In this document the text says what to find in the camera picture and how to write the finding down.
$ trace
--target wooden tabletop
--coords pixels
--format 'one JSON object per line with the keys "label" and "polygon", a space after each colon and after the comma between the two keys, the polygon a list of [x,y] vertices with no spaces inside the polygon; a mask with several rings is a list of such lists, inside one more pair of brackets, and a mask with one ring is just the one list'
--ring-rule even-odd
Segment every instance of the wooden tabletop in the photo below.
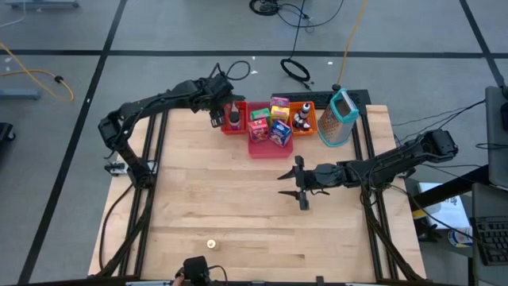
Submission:
{"label": "wooden tabletop", "polygon": [[[368,106],[368,118],[375,153],[393,149],[387,107]],[[147,122],[138,122],[129,140],[137,154],[143,148]],[[359,132],[366,157],[363,130]],[[276,180],[291,169],[295,155],[303,156],[309,170],[316,164],[355,160],[352,140],[329,148],[317,134],[296,137],[293,156],[287,159],[251,159],[247,143],[247,135],[225,136],[213,129],[207,112],[170,112],[142,278],[171,279],[186,258],[204,255],[209,265],[223,266],[230,280],[315,281],[323,276],[329,282],[374,282],[358,188],[337,187],[327,190],[330,196],[310,196],[310,211],[300,211],[298,201],[277,193],[296,190],[294,179]],[[127,176],[112,179],[104,214],[129,184]],[[400,180],[394,184],[403,187]],[[132,197],[133,191],[108,221],[105,260],[125,238]],[[414,270],[425,276],[407,197],[389,189],[384,198],[392,241]],[[209,239],[218,242],[218,249],[207,248]],[[137,251],[136,242],[131,251]],[[386,254],[381,255],[388,277]],[[130,256],[128,273],[133,272],[135,256]],[[89,272],[98,270],[97,242]],[[213,270],[211,276],[223,280],[220,270]]]}

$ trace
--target white paper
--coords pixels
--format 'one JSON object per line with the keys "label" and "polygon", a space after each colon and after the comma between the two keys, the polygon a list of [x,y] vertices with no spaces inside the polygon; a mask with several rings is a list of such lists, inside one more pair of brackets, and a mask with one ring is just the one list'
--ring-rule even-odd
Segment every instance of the white paper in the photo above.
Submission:
{"label": "white paper", "polygon": [[[435,183],[419,183],[418,188],[420,192],[425,192],[430,190],[433,187],[437,187],[441,184]],[[448,224],[451,227],[460,228],[460,227],[469,227],[468,216],[466,215],[466,211],[464,210],[464,205],[462,204],[462,200],[460,196],[454,196],[450,199],[446,199],[443,202],[440,202],[441,209],[436,213],[431,213],[431,215],[442,222]],[[429,216],[427,217],[430,224],[437,224],[438,230],[446,230],[448,227],[436,222]]]}

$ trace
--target orange tray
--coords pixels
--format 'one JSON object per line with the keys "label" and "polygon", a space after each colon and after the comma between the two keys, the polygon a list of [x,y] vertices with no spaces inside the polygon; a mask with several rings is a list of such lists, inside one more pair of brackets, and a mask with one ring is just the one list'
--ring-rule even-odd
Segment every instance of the orange tray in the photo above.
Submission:
{"label": "orange tray", "polygon": [[[307,123],[310,124],[309,131],[303,131],[302,129],[298,129],[293,126],[294,114],[299,112],[305,103],[310,104],[309,117],[307,118]],[[289,123],[291,130],[293,131],[293,136],[312,135],[316,133],[318,131],[318,124],[316,123],[316,110],[314,109],[314,102],[290,102]]]}
{"label": "orange tray", "polygon": [[231,130],[231,125],[229,124],[229,112],[231,112],[231,104],[228,104],[227,106],[224,106],[224,112],[225,112],[225,125],[221,126],[221,130],[226,135],[237,135],[237,134],[245,134],[247,133],[247,118],[248,118],[248,112],[247,112],[247,102],[235,102],[238,111],[240,112],[240,128],[239,130]]}

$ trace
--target snack box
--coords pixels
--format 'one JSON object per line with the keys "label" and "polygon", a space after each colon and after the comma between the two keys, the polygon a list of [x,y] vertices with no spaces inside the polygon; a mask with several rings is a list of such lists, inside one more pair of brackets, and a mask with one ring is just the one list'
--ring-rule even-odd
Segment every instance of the snack box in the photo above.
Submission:
{"label": "snack box", "polygon": [[272,97],[270,101],[270,108],[273,106],[289,107],[289,99]]}
{"label": "snack box", "polygon": [[270,121],[270,110],[268,108],[254,110],[253,112],[251,112],[251,120],[258,120],[261,118],[265,118],[267,122]]}
{"label": "snack box", "polygon": [[280,120],[284,124],[287,123],[289,113],[289,107],[272,106],[270,113],[271,124],[274,124],[277,120]]}
{"label": "snack box", "polygon": [[252,142],[267,140],[268,134],[268,122],[265,118],[248,123],[248,135]]}
{"label": "snack box", "polygon": [[270,140],[280,147],[285,147],[291,138],[291,127],[281,121],[273,123],[270,132]]}

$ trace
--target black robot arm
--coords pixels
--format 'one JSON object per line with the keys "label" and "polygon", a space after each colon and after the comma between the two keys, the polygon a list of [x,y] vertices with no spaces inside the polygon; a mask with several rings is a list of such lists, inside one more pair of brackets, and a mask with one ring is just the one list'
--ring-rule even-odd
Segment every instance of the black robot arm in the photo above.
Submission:
{"label": "black robot arm", "polygon": [[395,176],[426,161],[432,163],[451,160],[458,152],[448,131],[428,131],[416,139],[369,160],[341,161],[335,164],[319,164],[313,171],[304,171],[301,156],[295,157],[296,166],[279,180],[296,179],[300,191],[281,191],[292,195],[300,202],[300,209],[309,210],[306,193],[324,193],[330,187],[359,187],[366,184],[375,190],[383,190],[393,182]]}
{"label": "black robot arm", "polygon": [[165,110],[190,108],[194,113],[209,110],[212,126],[219,127],[225,124],[223,106],[232,101],[244,100],[243,96],[233,95],[233,85],[220,68],[220,72],[212,76],[214,71],[208,78],[179,83],[172,91],[124,103],[120,109],[110,112],[100,121],[98,129],[104,143],[111,151],[118,152],[129,166],[127,173],[134,187],[149,187],[154,183],[148,163],[139,158],[127,142],[136,122]]}

